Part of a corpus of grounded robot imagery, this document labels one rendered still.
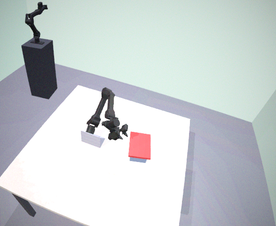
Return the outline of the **red lid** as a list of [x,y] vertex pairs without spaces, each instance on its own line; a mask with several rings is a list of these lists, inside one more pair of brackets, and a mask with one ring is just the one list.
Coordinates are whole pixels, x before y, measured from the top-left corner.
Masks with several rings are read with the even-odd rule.
[[151,134],[130,133],[128,157],[151,159]]

